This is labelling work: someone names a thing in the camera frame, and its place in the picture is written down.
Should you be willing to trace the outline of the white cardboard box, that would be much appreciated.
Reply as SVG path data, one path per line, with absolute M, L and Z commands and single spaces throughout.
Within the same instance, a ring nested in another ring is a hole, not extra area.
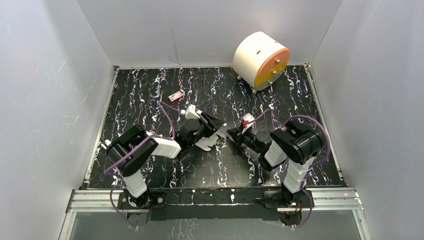
M 234 142 L 233 138 L 227 132 L 227 130 L 229 129 L 230 127 L 227 125 L 227 123 L 224 123 L 210 137 L 201 138 L 197 143 L 195 143 L 195 146 L 197 146 L 198 148 L 200 148 L 201 150 L 205 152 L 209 152 L 212 150 L 212 147 L 218 142 L 219 138 L 223 138 L 225 140 Z

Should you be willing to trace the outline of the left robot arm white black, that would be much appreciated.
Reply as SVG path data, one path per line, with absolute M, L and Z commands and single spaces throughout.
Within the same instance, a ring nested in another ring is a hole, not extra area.
M 122 176 L 124 192 L 135 207 L 144 208 L 150 201 L 141 168 L 151 156 L 174 160 L 185 157 L 193 147 L 210 151 L 219 138 L 219 130 L 226 125 L 200 110 L 186 111 L 184 117 L 185 122 L 174 137 L 153 134 L 134 125 L 106 148 L 107 158 L 112 162 L 109 169 Z

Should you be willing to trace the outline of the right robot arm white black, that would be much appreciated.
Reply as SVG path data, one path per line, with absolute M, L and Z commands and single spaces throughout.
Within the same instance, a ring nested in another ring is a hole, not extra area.
M 272 171 L 283 164 L 287 165 L 281 192 L 264 194 L 260 200 L 261 204 L 275 202 L 295 207 L 307 194 L 306 177 L 313 167 L 314 160 L 323 147 L 331 147 L 325 128 L 314 118 L 311 121 L 319 127 L 319 131 L 291 118 L 284 128 L 272 131 L 253 132 L 252 123 L 247 120 L 226 131 L 236 146 L 245 145 L 258 154 L 258 161 L 263 169 Z

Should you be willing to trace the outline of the small red white packet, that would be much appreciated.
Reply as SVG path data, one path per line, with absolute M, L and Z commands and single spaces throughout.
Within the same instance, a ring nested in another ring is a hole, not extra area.
M 184 97 L 184 93 L 182 91 L 177 91 L 168 96 L 168 99 L 171 103 L 175 103 Z

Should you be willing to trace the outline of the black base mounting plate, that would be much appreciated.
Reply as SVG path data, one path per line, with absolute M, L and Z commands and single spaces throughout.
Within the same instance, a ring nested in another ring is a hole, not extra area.
M 124 189 L 116 207 L 153 221 L 172 219 L 263 219 L 297 226 L 315 203 L 310 190 L 290 193 L 282 186 L 219 188 L 150 188 L 139 197 Z

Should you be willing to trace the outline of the small white plastic bracket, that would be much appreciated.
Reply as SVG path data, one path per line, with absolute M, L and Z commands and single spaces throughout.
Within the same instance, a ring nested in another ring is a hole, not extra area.
M 108 140 L 108 139 L 106 139 L 104 142 L 101 142 L 100 143 L 100 146 L 103 148 L 103 149 L 107 149 L 110 145 L 111 145 L 111 141 L 110 140 Z

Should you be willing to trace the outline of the aluminium frame rail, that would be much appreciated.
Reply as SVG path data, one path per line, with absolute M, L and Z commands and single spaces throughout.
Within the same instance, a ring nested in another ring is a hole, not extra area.
M 155 188 L 151 193 L 154 209 L 163 210 L 177 207 L 252 207 L 264 192 L 277 192 L 276 187 L 241 188 Z M 312 187 L 302 197 L 303 210 L 352 211 L 356 226 L 363 240 L 370 240 L 371 234 L 364 215 L 364 208 L 357 190 L 353 187 Z M 74 190 L 66 208 L 65 221 L 59 235 L 61 240 L 69 239 L 76 214 L 79 212 L 114 212 L 122 214 L 144 214 L 147 208 L 136 208 L 124 198 L 122 189 Z

